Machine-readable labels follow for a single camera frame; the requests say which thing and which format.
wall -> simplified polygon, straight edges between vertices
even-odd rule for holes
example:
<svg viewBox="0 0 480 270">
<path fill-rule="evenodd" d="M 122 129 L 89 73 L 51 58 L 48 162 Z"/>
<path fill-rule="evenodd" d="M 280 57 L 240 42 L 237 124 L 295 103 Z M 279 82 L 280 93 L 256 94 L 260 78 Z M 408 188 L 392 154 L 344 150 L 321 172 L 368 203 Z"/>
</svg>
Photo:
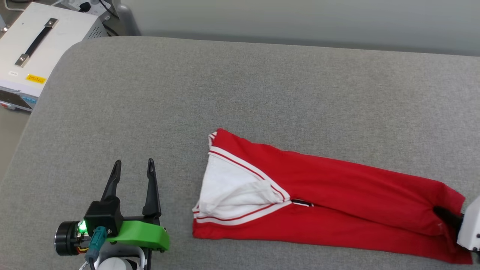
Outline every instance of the wall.
<svg viewBox="0 0 480 270">
<path fill-rule="evenodd" d="M 121 0 L 145 36 L 480 55 L 478 0 Z"/>
</svg>

green led light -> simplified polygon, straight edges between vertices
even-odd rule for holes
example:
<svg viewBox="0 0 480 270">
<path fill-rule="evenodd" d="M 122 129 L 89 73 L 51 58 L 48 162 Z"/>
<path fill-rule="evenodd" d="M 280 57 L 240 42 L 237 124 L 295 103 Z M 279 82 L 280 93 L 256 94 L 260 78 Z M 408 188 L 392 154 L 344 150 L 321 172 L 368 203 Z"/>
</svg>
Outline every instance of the green led light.
<svg viewBox="0 0 480 270">
<path fill-rule="evenodd" d="M 86 233 L 87 232 L 87 224 L 85 223 L 85 221 L 82 221 L 79 225 L 78 225 L 78 231 L 80 233 Z"/>
</svg>

gray table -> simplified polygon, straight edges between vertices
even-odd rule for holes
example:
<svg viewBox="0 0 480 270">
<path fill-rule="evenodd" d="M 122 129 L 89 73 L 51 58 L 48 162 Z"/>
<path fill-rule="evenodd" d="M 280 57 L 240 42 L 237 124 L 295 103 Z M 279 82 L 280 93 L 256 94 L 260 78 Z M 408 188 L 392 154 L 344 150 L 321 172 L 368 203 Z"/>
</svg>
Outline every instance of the gray table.
<svg viewBox="0 0 480 270">
<path fill-rule="evenodd" d="M 0 187 L 0 269 L 77 269 L 53 235 L 101 197 L 116 159 L 124 215 L 141 213 L 156 162 L 171 250 L 153 269 L 474 269 L 380 251 L 192 238 L 207 134 L 442 181 L 480 195 L 480 59 L 102 38 L 68 50 Z"/>
</svg>

power supply handle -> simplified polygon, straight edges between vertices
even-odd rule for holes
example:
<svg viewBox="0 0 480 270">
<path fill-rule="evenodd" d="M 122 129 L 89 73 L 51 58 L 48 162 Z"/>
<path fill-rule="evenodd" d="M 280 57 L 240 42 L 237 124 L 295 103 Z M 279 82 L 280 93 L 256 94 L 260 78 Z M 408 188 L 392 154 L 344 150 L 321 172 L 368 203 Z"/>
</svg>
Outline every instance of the power supply handle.
<svg viewBox="0 0 480 270">
<path fill-rule="evenodd" d="M 28 60 L 32 56 L 32 54 L 35 52 L 35 50 L 38 48 L 40 43 L 42 43 L 42 40 L 47 36 L 47 34 L 52 30 L 53 27 L 58 23 L 58 19 L 55 18 L 50 18 L 48 22 L 45 24 L 45 28 L 43 28 L 42 32 L 36 36 L 35 40 L 32 42 L 30 47 L 28 47 L 27 51 L 25 53 L 22 53 L 20 57 L 18 58 L 17 62 L 15 62 L 16 66 L 19 67 L 24 67 L 25 64 L 27 64 Z"/>
</svg>

pant leg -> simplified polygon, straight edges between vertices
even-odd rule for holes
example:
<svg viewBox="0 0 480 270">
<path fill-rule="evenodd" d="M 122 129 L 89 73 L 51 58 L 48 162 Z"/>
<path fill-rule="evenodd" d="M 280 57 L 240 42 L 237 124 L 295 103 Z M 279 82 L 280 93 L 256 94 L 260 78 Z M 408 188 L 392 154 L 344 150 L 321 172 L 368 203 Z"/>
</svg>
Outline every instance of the pant leg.
<svg viewBox="0 0 480 270">
<path fill-rule="evenodd" d="M 471 254 L 460 246 L 451 252 L 444 244 L 442 235 L 428 236 L 333 209 L 295 204 L 241 225 L 224 226 L 194 221 L 193 236 L 343 246 L 410 254 L 449 263 L 472 263 Z"/>
<path fill-rule="evenodd" d="M 225 130 L 213 141 L 254 164 L 291 198 L 341 211 L 389 227 L 441 236 L 456 251 L 456 236 L 433 212 L 438 205 L 459 214 L 464 197 L 445 184 L 351 162 L 282 151 L 254 144 Z"/>
</svg>

